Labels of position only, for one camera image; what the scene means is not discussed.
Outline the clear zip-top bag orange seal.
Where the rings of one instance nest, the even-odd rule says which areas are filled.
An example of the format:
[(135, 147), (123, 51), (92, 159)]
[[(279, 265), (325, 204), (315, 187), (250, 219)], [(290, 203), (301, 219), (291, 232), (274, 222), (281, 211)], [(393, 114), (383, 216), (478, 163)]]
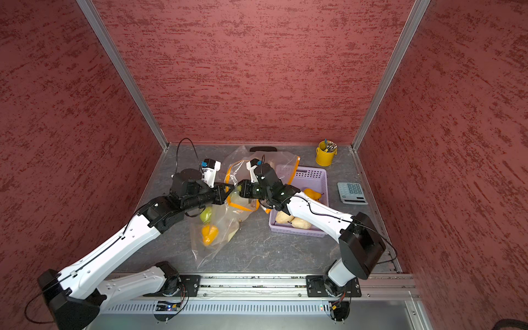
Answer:
[(300, 160), (287, 151), (250, 151), (242, 146), (222, 162), (219, 181), (235, 186), (242, 198), (290, 196), (301, 191), (292, 184)]

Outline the beige pear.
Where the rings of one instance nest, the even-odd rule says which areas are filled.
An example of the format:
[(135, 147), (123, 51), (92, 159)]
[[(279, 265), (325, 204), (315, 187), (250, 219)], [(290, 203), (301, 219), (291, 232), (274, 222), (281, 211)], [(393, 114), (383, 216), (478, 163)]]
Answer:
[(288, 224), (288, 223), (291, 223), (293, 219), (294, 219), (294, 216), (284, 213), (283, 211), (279, 211), (276, 214), (275, 222), (277, 224)]
[(309, 230), (312, 227), (312, 224), (310, 224), (308, 221), (303, 220), (299, 217), (294, 217), (293, 220), (290, 221), (290, 224), (293, 228), (297, 228), (301, 230)]

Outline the orange fruit from bag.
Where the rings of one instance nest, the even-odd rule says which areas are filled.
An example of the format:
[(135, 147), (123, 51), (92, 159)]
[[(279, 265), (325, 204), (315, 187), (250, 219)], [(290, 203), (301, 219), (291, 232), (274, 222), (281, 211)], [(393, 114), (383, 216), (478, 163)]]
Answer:
[(319, 201), (320, 198), (323, 196), (322, 193), (317, 192), (317, 191), (314, 191), (314, 190), (312, 190), (312, 189), (310, 189), (310, 188), (306, 188), (303, 192), (305, 193), (305, 195), (306, 195), (308, 198), (313, 199), (313, 200), (315, 200), (315, 201)]

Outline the clear bag with green fruit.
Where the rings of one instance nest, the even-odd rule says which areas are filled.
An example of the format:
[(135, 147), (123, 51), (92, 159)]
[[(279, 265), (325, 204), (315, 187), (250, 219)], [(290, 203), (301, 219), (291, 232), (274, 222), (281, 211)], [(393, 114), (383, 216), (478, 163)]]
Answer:
[[(209, 224), (203, 224), (199, 216), (196, 220), (191, 221), (191, 249), (198, 268), (210, 263), (239, 231), (241, 222), (257, 211), (261, 205), (256, 199), (240, 197), (234, 186), (225, 203), (208, 206), (213, 207), (213, 216)], [(205, 225), (214, 225), (219, 229), (217, 238), (208, 247), (202, 243), (202, 227)]]

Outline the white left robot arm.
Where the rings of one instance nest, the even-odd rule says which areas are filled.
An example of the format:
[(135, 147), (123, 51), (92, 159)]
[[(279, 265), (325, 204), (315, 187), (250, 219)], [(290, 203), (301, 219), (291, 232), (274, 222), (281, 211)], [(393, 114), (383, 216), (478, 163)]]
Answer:
[(131, 220), (81, 260), (61, 271), (49, 269), (37, 282), (59, 329), (84, 329), (104, 309), (145, 294), (185, 296), (179, 272), (163, 261), (107, 281), (107, 277), (147, 243), (157, 239), (192, 210), (222, 205), (234, 185), (217, 182), (215, 170), (186, 169), (173, 176), (169, 194), (136, 210)]

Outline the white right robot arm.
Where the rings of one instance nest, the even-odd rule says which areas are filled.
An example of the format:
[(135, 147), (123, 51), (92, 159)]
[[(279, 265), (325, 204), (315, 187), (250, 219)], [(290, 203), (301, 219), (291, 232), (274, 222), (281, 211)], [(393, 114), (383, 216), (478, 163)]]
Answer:
[(301, 189), (284, 184), (268, 163), (253, 159), (247, 169), (251, 178), (237, 184), (242, 198), (257, 199), (266, 208), (305, 220), (338, 243), (340, 258), (323, 276), (331, 295), (341, 294), (354, 279), (369, 278), (386, 244), (368, 215), (342, 213), (317, 202)]

